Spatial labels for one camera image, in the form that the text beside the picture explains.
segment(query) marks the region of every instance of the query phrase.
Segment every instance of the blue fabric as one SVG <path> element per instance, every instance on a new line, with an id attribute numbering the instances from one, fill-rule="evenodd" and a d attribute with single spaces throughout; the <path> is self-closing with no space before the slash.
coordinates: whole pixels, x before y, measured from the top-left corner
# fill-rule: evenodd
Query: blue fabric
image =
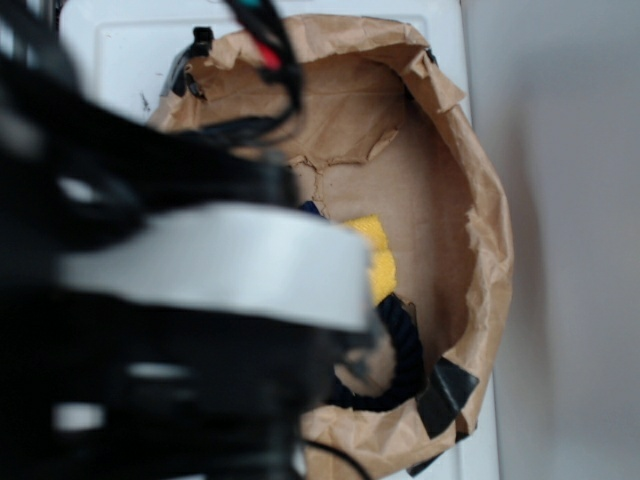
<path id="1" fill-rule="evenodd" d="M 415 397 L 424 387 L 424 363 L 418 329 L 395 295 L 389 295 L 377 312 L 391 336 L 396 351 L 396 366 L 390 387 L 379 397 L 356 395 L 338 377 L 333 379 L 333 393 L 327 403 L 342 408 L 386 412 Z"/>

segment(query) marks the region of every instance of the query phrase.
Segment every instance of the black tape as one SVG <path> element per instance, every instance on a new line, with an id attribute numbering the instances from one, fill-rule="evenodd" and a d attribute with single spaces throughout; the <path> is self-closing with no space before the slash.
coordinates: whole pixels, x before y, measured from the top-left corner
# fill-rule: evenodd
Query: black tape
<path id="1" fill-rule="evenodd" d="M 437 437 L 455 421 L 479 383 L 480 379 L 445 358 L 436 363 L 429 387 L 418 401 L 429 437 Z"/>

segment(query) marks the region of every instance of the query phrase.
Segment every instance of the yellow cloth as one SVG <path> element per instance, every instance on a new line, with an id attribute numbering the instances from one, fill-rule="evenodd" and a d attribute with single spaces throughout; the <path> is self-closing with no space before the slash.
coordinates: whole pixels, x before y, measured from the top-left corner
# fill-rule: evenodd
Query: yellow cloth
<path id="1" fill-rule="evenodd" d="M 377 215 L 357 218 L 344 223 L 371 243 L 373 248 L 373 265 L 369 268 L 369 279 L 371 282 L 371 293 L 374 306 L 393 293 L 398 285 L 396 279 L 396 262 L 391 250 L 389 250 L 389 240 L 382 228 L 382 223 Z"/>

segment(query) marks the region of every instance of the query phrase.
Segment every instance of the gray wall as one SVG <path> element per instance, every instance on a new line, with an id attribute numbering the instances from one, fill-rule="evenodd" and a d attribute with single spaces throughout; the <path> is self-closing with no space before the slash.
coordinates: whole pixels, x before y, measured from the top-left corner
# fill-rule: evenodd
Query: gray wall
<path id="1" fill-rule="evenodd" d="M 502 480 L 640 478 L 640 1 L 462 4 L 516 241 Z"/>

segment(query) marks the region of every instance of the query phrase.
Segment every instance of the brown paper bag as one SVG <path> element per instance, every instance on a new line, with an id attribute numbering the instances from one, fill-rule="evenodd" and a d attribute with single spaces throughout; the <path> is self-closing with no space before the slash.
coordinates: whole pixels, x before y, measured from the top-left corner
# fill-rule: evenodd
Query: brown paper bag
<path id="1" fill-rule="evenodd" d="M 323 406 L 302 421 L 305 438 L 344 450 L 379 478 L 476 428 L 511 298 L 507 202 L 458 106 L 463 92 L 413 27 L 326 15 L 292 17 L 286 27 L 306 74 L 306 113 L 279 148 L 299 176 L 300 200 L 335 221 L 379 216 L 396 294 L 415 309 L 423 344 L 428 386 L 419 398 L 385 413 Z M 261 82 L 259 64 L 245 33 L 216 40 L 190 66 L 206 100 L 170 94 L 151 123 L 176 131 L 278 112 L 285 96 Z M 377 358 L 377 373 L 388 375 L 393 354 Z M 311 479 L 357 478 L 326 453 L 307 460 Z"/>

